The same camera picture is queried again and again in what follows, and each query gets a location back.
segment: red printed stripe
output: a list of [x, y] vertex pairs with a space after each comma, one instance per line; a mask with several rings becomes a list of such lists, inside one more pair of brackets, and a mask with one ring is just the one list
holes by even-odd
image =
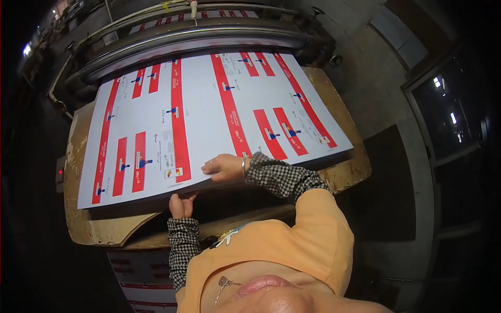
[[99, 144], [99, 155], [97, 157], [96, 165], [96, 176], [94, 178], [94, 190], [92, 194], [92, 204], [101, 202], [101, 192], [104, 191], [103, 188], [103, 175], [104, 175], [104, 161], [106, 160], [106, 149], [108, 146], [108, 134], [110, 132], [111, 123], [111, 113], [113, 112], [113, 104], [115, 103], [115, 98], [117, 97], [118, 86], [120, 85], [120, 79], [116, 78], [111, 87], [110, 97], [108, 98], [108, 104], [106, 105], [106, 111], [104, 113], [103, 128], [101, 129], [101, 143]]
[[150, 264], [151, 269], [166, 269], [170, 268], [168, 264]]
[[275, 115], [277, 117], [277, 120], [280, 123], [280, 126], [282, 130], [284, 131], [284, 135], [287, 137], [289, 142], [291, 143], [292, 148], [298, 155], [305, 155], [308, 154], [306, 149], [304, 148], [303, 144], [301, 143], [301, 140], [297, 137], [297, 134], [294, 133], [294, 129], [292, 129], [291, 124], [289, 123], [289, 120], [287, 119], [287, 116], [285, 115], [285, 112], [282, 108], [273, 108], [273, 112], [275, 112]]
[[120, 285], [124, 288], [135, 288], [135, 289], [174, 289], [172, 284], [145, 284], [145, 283], [126, 283], [121, 282]]
[[158, 91], [158, 80], [160, 79], [160, 64], [154, 65], [151, 69], [149, 94]]
[[137, 97], [141, 97], [141, 90], [143, 89], [143, 82], [144, 82], [144, 71], [146, 69], [141, 69], [137, 71], [137, 77], [135, 81], [132, 81], [131, 83], [134, 83], [134, 91], [132, 92], [132, 98], [135, 99]]
[[265, 70], [266, 75], [267, 76], [275, 76], [275, 73], [273, 73], [273, 70], [270, 67], [270, 65], [268, 64], [268, 61], [265, 59], [264, 54], [262, 54], [261, 52], [256, 52], [256, 56], [258, 57], [256, 62], [261, 63], [263, 69]]
[[266, 113], [264, 110], [254, 110], [254, 116], [256, 117], [256, 121], [259, 126], [259, 130], [261, 131], [261, 135], [268, 146], [268, 149], [273, 155], [274, 159], [277, 160], [285, 160], [287, 159], [287, 155], [282, 150], [280, 143], [277, 141], [277, 138], [274, 136], [284, 136], [284, 134], [275, 134], [270, 126], [270, 122], [268, 121], [268, 117], [266, 117]]
[[247, 52], [240, 52], [240, 56], [242, 57], [242, 60], [239, 60], [239, 62], [245, 63], [245, 67], [247, 68], [249, 75], [251, 77], [259, 76], [259, 73], [256, 70], [256, 67], [254, 66], [254, 63], [252, 62], [249, 54]]
[[181, 86], [181, 59], [172, 62], [172, 90], [170, 102], [176, 113], [172, 115], [172, 137], [174, 141], [174, 159], [176, 166], [176, 183], [191, 179], [189, 165], [188, 142], [184, 127], [183, 91]]
[[214, 67], [214, 73], [217, 80], [217, 88], [219, 89], [219, 94], [221, 96], [224, 115], [226, 116], [229, 134], [231, 136], [236, 155], [243, 156], [245, 153], [248, 157], [251, 157], [251, 150], [247, 144], [247, 140], [245, 139], [242, 125], [240, 124], [240, 117], [238, 117], [238, 112], [236, 111], [235, 101], [233, 100], [233, 95], [231, 94], [231, 86], [229, 85], [228, 78], [224, 72], [221, 58], [218, 58], [215, 55], [210, 55], [210, 57], [212, 59], [212, 66]]
[[130, 304], [135, 304], [135, 305], [144, 305], [144, 306], [170, 306], [170, 307], [176, 307], [177, 303], [171, 303], [171, 302], [146, 302], [146, 301], [134, 301], [134, 300], [129, 300]]
[[115, 273], [121, 273], [121, 274], [133, 274], [134, 273], [134, 270], [132, 268], [114, 267], [113, 271], [115, 271]]
[[282, 59], [282, 56], [278, 53], [275, 53], [273, 55], [275, 56], [275, 59], [279, 63], [280, 67], [282, 68], [282, 71], [284, 71], [285, 76], [287, 76], [287, 79], [289, 80], [289, 83], [291, 83], [291, 86], [294, 89], [296, 96], [298, 96], [299, 102], [301, 102], [301, 104], [303, 105], [303, 108], [305, 108], [306, 114], [308, 114], [308, 116], [312, 120], [313, 125], [315, 125], [315, 128], [317, 129], [317, 131], [320, 133], [320, 135], [322, 137], [326, 137], [329, 139], [330, 142], [328, 143], [328, 146], [330, 148], [337, 147], [338, 145], [334, 142], [331, 135], [329, 135], [329, 133], [325, 129], [322, 122], [320, 122], [315, 111], [313, 111], [313, 108], [310, 105], [310, 102], [308, 102], [308, 99], [306, 99], [306, 96], [303, 93], [303, 90], [301, 90], [301, 87], [299, 86], [298, 82], [296, 81], [296, 78], [294, 78], [294, 76], [292, 75], [291, 71], [287, 67], [287, 64], [285, 64], [284, 59]]
[[134, 149], [134, 178], [132, 179], [132, 192], [144, 190], [144, 167], [146, 160], [146, 132], [136, 134], [136, 148]]
[[125, 163], [125, 155], [127, 152], [127, 137], [118, 140], [117, 148], [117, 163], [115, 166], [115, 179], [113, 180], [113, 196], [122, 195], [124, 189], [124, 177], [127, 164]]
[[111, 264], [120, 264], [120, 265], [130, 265], [130, 260], [120, 259], [120, 258], [111, 258], [110, 263]]

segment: person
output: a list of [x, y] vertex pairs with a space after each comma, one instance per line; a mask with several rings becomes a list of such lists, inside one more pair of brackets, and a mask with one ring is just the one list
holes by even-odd
[[391, 312], [344, 298], [352, 269], [353, 233], [316, 172], [270, 159], [220, 154], [202, 166], [214, 182], [244, 179], [296, 204], [296, 225], [279, 220], [243, 225], [204, 251], [196, 195], [173, 194], [168, 220], [170, 278], [178, 313]]

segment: dark background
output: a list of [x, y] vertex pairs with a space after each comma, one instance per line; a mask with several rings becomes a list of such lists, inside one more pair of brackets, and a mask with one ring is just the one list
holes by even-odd
[[[454, 0], [439, 0], [442, 6], [449, 12], [451, 17], [455, 20], [456, 26], [461, 30], [461, 36], [463, 38], [468, 38], [471, 44], [475, 45], [475, 48], [479, 51], [482, 56], [483, 63], [485, 64], [485, 75], [488, 81], [488, 88], [491, 90], [494, 98], [494, 103], [489, 107], [490, 115], [494, 117], [494, 136], [496, 140], [500, 138], [497, 123], [499, 109], [498, 93], [499, 93], [499, 66], [500, 54], [499, 54], [499, 32], [501, 31], [500, 24], [500, 7], [498, 1], [491, 0], [479, 0], [479, 1], [454, 1]], [[30, 40], [33, 32], [35, 31], [37, 24], [49, 10], [52, 1], [10, 1], [7, 5], [4, 5], [1, 10], [1, 143], [2, 143], [2, 173], [8, 173], [8, 175], [17, 175], [14, 168], [6, 168], [6, 163], [4, 162], [4, 151], [5, 143], [9, 141], [9, 136], [11, 135], [8, 127], [9, 118], [6, 107], [9, 104], [9, 98], [15, 84], [16, 68], [19, 60], [22, 57], [22, 50], [25, 44]], [[26, 124], [36, 123], [36, 117], [26, 118]], [[38, 145], [44, 145], [44, 142], [37, 143], [37, 137], [33, 136], [31, 142], [35, 142]], [[474, 260], [473, 264], [470, 266], [470, 271], [468, 271], [466, 277], [464, 278], [464, 283], [462, 284], [462, 289], [460, 294], [455, 298], [454, 311], [478, 311], [480, 309], [491, 307], [491, 309], [496, 310], [498, 307], [496, 305], [495, 299], [499, 298], [497, 292], [499, 291], [499, 279], [500, 275], [500, 264], [501, 259], [499, 257], [499, 236], [497, 229], [499, 229], [499, 213], [495, 208], [500, 207], [498, 202], [499, 194], [499, 167], [498, 159], [500, 159], [498, 142], [491, 142], [487, 146], [489, 152], [487, 153], [486, 159], [486, 171], [481, 174], [481, 178], [478, 184], [484, 187], [484, 192], [488, 195], [489, 201], [485, 204], [491, 210], [490, 217], [487, 219], [488, 225], [485, 228], [482, 236], [485, 237], [487, 244], [482, 247], [482, 250], [478, 253], [477, 258]], [[59, 153], [59, 151], [54, 153], [54, 156], [61, 156], [64, 154]], [[36, 155], [31, 155], [23, 161], [37, 161]], [[40, 172], [32, 173], [33, 175], [45, 175], [50, 177], [51, 185], [46, 186], [45, 189], [40, 187], [42, 194], [44, 190], [53, 194], [53, 168], [49, 167], [43, 169]], [[2, 180], [2, 301], [1, 306], [4, 311], [53, 311], [51, 306], [52, 301], [48, 300], [43, 292], [40, 292], [39, 286], [47, 284], [65, 284], [68, 282], [68, 270], [80, 271], [85, 274], [85, 268], [73, 268], [70, 266], [61, 268], [60, 270], [51, 271], [46, 273], [45, 277], [49, 278], [51, 281], [47, 282], [34, 282], [31, 280], [29, 271], [26, 271], [24, 266], [29, 264], [30, 270], [46, 271], [47, 269], [42, 266], [42, 264], [33, 264], [29, 260], [19, 260], [15, 251], [20, 249], [17, 244], [17, 238], [13, 238], [13, 233], [9, 232], [11, 225], [9, 223], [9, 217], [5, 216], [6, 212], [4, 210], [4, 205], [8, 205], [6, 200], [12, 195], [5, 194], [4, 181]], [[29, 188], [25, 190], [18, 191], [23, 193], [25, 197], [31, 197], [32, 191]], [[62, 195], [58, 194], [54, 197], [60, 196], [62, 203]], [[14, 208], [15, 210], [24, 210], [23, 205], [28, 205], [29, 202], [20, 202]], [[40, 216], [47, 215], [50, 217], [49, 212], [40, 212]], [[40, 219], [37, 222], [37, 227], [51, 227], [49, 218]], [[47, 245], [58, 244], [47, 242]], [[64, 253], [74, 253], [74, 251], [61, 251]], [[86, 260], [88, 262], [94, 262], [95, 257], [99, 256], [84, 253], [81, 255], [82, 262], [85, 264]], [[106, 282], [103, 281], [102, 288], [106, 288]], [[92, 293], [92, 290], [88, 290], [89, 286], [83, 284], [77, 289], [80, 292]], [[58, 295], [52, 295], [51, 299], [57, 299]], [[98, 303], [81, 303], [76, 302], [74, 299], [85, 299], [85, 297], [70, 297], [61, 299], [65, 304], [71, 305], [67, 309], [74, 311], [87, 311], [91, 310], [94, 305]], [[99, 310], [103, 307], [108, 307], [108, 311], [123, 311], [119, 306], [113, 306], [117, 302], [116, 299], [102, 299], [108, 303], [101, 303]]]

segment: necklace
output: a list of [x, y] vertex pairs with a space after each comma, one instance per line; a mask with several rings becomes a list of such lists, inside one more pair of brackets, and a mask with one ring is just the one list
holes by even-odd
[[241, 285], [241, 283], [233, 282], [232, 280], [229, 280], [228, 278], [226, 278], [226, 276], [221, 276], [221, 278], [219, 279], [219, 285], [221, 286], [221, 290], [217, 294], [216, 302], [214, 303], [214, 306], [217, 305], [217, 299], [219, 299], [219, 296], [221, 295], [221, 291], [224, 289], [224, 287], [229, 286], [229, 285]]

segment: printed sheet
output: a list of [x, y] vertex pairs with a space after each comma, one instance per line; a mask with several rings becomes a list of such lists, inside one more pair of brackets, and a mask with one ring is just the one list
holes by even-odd
[[78, 208], [202, 182], [200, 167], [220, 153], [297, 164], [351, 148], [293, 55], [178, 59], [101, 85]]

